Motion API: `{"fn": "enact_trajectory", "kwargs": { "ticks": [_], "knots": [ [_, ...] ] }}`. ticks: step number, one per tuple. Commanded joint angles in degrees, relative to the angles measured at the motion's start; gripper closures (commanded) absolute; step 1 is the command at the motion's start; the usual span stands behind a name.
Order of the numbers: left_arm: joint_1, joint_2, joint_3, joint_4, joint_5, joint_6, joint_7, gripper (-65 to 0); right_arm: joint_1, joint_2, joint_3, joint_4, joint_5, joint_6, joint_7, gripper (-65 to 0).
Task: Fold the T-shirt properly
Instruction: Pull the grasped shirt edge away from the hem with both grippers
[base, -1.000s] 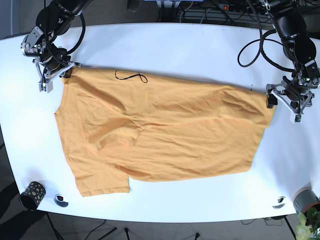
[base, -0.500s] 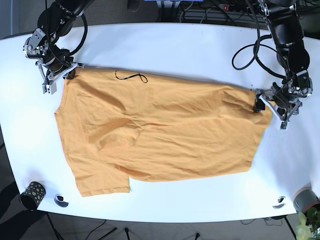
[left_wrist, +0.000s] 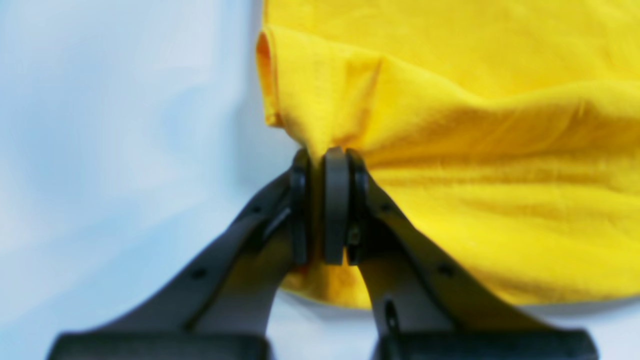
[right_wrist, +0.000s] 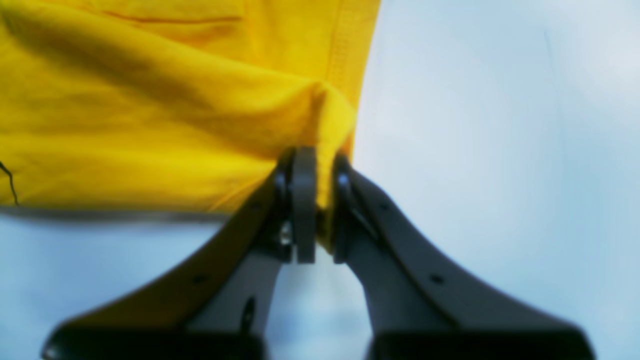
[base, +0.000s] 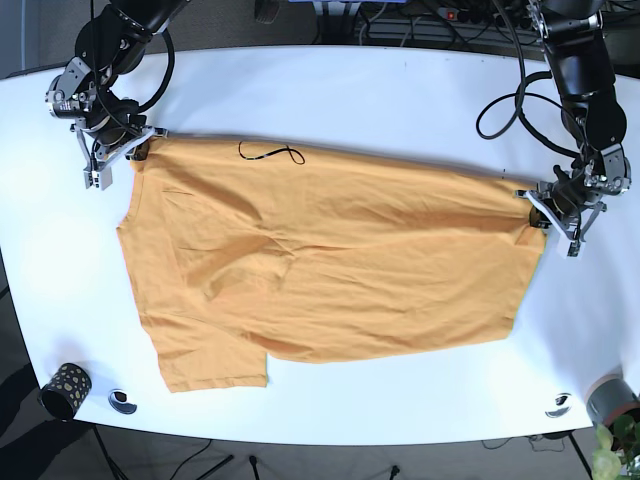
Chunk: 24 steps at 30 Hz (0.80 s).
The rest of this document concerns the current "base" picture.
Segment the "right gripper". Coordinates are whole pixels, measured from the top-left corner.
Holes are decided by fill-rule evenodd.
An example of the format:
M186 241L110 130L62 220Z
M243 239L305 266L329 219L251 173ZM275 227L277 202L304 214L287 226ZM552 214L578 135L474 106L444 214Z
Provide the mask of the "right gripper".
M95 140L87 146L84 131L80 131L80 148L86 161L83 178L86 189L105 190L113 182L112 166L121 158L130 162L144 162L149 155L151 138L166 138L167 130L144 126L138 134L124 133L112 144L102 145Z

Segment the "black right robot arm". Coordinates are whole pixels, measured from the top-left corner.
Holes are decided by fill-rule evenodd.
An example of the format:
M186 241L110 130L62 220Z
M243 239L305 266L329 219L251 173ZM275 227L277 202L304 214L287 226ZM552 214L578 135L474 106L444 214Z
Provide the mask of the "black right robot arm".
M70 130L86 161L83 175L88 189L108 188L117 160L144 160L150 139L167 135L147 123L147 112L172 78L176 51L168 25L187 5L180 0L110 1L100 14L90 7L90 20L76 39L74 56L45 95L50 114L72 122ZM119 98L113 85L137 68L156 36L163 39L168 54L159 87L143 103Z

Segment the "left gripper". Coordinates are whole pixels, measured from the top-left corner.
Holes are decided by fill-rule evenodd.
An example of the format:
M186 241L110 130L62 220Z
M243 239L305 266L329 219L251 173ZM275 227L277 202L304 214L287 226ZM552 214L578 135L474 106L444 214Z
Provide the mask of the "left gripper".
M556 248L566 258L579 258L589 232L607 205L596 196L583 198L572 188L571 181L540 181L535 189L515 190L514 196L530 203L529 225L557 235Z

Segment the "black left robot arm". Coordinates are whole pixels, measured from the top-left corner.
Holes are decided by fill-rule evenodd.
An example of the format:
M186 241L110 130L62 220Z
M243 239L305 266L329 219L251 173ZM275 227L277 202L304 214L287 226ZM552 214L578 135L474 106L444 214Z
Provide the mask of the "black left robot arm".
M548 70L522 73L511 94L511 117L548 149L571 158L568 171L554 168L555 181L541 181L532 190L518 190L518 198L531 205L529 223L542 230L554 229L558 248L566 257L577 257L585 235L606 211L603 199L618 196L632 184L631 166L622 146L627 118L615 91L615 73L603 37L600 1L531 1L528 10L541 38ZM565 129L576 141L576 150L551 142L526 119L523 103L529 85L551 79L556 85Z

